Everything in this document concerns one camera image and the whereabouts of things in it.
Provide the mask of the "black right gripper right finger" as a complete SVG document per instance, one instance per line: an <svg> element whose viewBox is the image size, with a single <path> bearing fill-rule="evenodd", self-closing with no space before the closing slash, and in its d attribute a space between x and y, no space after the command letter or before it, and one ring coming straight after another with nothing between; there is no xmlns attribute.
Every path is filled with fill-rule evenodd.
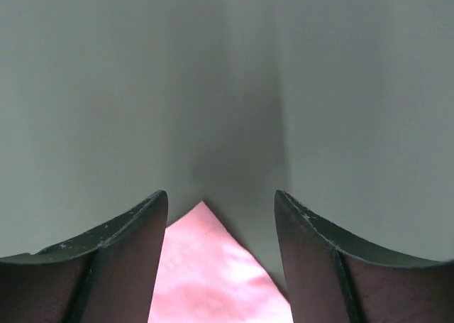
<svg viewBox="0 0 454 323"><path fill-rule="evenodd" d="M287 192L274 213L294 322L452 322L453 262L384 248Z"/></svg>

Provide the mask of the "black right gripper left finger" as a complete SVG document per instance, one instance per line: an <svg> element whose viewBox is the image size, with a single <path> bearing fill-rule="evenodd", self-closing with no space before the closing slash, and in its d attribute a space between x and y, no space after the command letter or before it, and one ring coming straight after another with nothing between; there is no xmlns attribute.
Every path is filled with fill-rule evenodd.
<svg viewBox="0 0 454 323"><path fill-rule="evenodd" d="M78 236L1 258L1 321L146 322L167 213L159 190Z"/></svg>

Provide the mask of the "light pink t shirt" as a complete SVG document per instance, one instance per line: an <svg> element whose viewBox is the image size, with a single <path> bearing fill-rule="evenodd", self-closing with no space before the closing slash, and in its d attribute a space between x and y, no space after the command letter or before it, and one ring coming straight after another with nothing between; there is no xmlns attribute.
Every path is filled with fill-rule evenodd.
<svg viewBox="0 0 454 323"><path fill-rule="evenodd" d="M166 228L149 322L286 323L288 301L200 202Z"/></svg>

